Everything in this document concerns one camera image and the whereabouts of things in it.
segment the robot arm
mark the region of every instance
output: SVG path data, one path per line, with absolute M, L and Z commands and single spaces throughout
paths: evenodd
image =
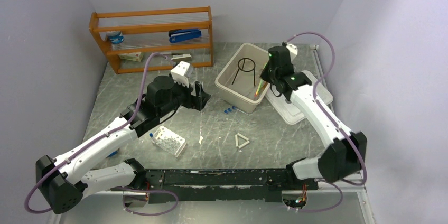
M 136 110 L 137 102 L 129 105 L 120 116 L 106 128 L 76 148 L 57 156 L 55 159 L 43 156 L 36 162 L 36 182 L 63 161 L 68 163 L 54 172 L 39 187 L 54 213 L 64 213 L 83 198 L 99 191 L 117 186 L 140 189 L 146 182 L 146 170 L 135 160 L 129 159 L 113 167 L 91 170 L 111 152 L 133 141 L 161 123 L 161 118 L 180 106 L 202 110 L 210 99 L 202 85 L 188 81 L 192 67 L 186 62 L 179 63 L 169 76 L 158 76 L 147 86 L 137 115 L 124 128 L 108 134 L 113 128 L 125 124 Z M 85 147 L 98 136 L 106 137 L 87 148 L 74 159 L 69 157 Z
M 313 86 L 310 79 L 302 72 L 295 73 L 291 61 L 297 55 L 297 48 L 284 43 L 269 49 L 269 62 L 264 68 L 261 78 L 274 85 L 286 100 L 296 106 L 310 121 L 317 131 L 325 152 L 315 158 L 304 158 L 287 165 L 299 180 L 323 178 L 332 183 L 361 169 L 361 164 L 347 139 L 340 130 L 348 133 L 355 143 L 362 158 L 365 158 L 367 139 L 362 132 L 354 133 L 323 105 L 326 113 L 337 122 L 337 127 L 313 98 Z M 323 104 L 317 95 L 316 100 Z

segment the storage box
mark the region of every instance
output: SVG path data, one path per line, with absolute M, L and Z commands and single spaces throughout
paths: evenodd
M 141 53 L 141 52 L 121 53 L 118 56 L 121 59 L 140 62 L 142 60 L 143 53 Z
M 255 63 L 255 86 L 253 72 L 244 72 L 240 70 L 235 78 L 238 71 L 237 63 L 242 58 L 252 59 Z M 214 81 L 219 89 L 219 97 L 247 113 L 252 113 L 269 89 L 268 84 L 254 99 L 255 91 L 261 81 L 260 74 L 268 60 L 269 55 L 267 51 L 256 47 L 251 43 L 242 44 Z M 252 62 L 246 60 L 245 69 L 251 67 Z

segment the black cable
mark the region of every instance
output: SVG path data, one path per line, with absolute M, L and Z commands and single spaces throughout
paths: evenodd
M 278 93 L 278 96 L 275 95 L 274 91 L 272 91 L 272 84 L 269 86 L 269 88 L 270 88 L 270 91 L 274 94 L 275 97 L 280 97 L 280 96 L 282 96 L 282 93 Z
M 160 125 L 160 124 L 163 124 L 163 123 L 166 122 L 168 119 L 172 118 L 172 117 L 174 116 L 174 114 L 176 114 L 176 112 L 177 112 L 178 109 L 179 109 L 179 107 L 177 107 L 177 108 L 174 110 L 174 112 L 171 113 L 171 115 L 170 115 L 169 117 L 167 117 L 165 120 L 163 120 L 162 122 L 160 122 L 159 125 Z

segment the table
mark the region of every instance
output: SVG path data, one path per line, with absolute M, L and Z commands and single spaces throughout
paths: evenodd
M 206 107 L 202 112 L 181 107 L 175 116 L 163 124 L 186 139 L 187 145 L 179 157 L 155 146 L 146 134 L 121 147 L 117 155 L 105 159 L 95 168 L 114 166 L 128 158 L 137 159 L 148 169 L 278 168 L 321 153 L 324 150 L 321 140 L 307 119 L 296 125 L 288 125 L 266 99 L 250 115 L 239 111 L 229 115 L 223 112 L 231 105 L 219 98 L 214 80 L 241 45 L 214 44 L 214 66 L 195 68 L 190 77 L 191 80 L 203 81 L 205 92 L 211 95 Z M 268 50 L 280 43 L 254 45 Z M 193 62 L 205 61 L 209 57 L 207 49 L 186 52 L 192 53 Z M 161 58 L 156 58 L 151 65 L 163 63 Z M 317 78 L 320 77 L 320 65 L 309 45 L 298 45 L 298 55 L 293 63 L 295 71 L 308 70 Z M 123 68 L 141 66 L 142 63 L 133 61 L 122 64 Z M 148 72 L 146 84 L 159 75 L 168 74 L 168 70 Z M 84 140 L 103 129 L 129 104 L 135 102 L 141 78 L 142 73 L 117 75 L 110 65 L 107 66 Z M 245 135 L 251 142 L 241 152 L 235 147 L 237 133 Z M 200 135 L 204 138 L 202 144 L 199 144 Z

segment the blue object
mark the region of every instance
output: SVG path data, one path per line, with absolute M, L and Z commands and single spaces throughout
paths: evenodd
M 171 30 L 168 32 L 168 36 L 170 37 L 170 43 L 179 43 L 193 38 L 199 38 L 202 36 L 202 32 L 200 29 Z
M 119 149 L 117 149 L 117 151 L 115 151 L 115 152 L 113 152 L 113 153 L 109 154 L 109 155 L 107 156 L 107 158 L 109 158 L 109 157 L 112 157 L 112 156 L 116 155 L 116 154 L 118 153 L 118 150 L 120 150 L 120 148 L 119 148 Z
M 122 43 L 125 39 L 123 37 L 123 34 L 120 30 L 117 31 L 107 31 L 106 32 L 107 40 L 111 42 L 112 44 L 119 44 Z

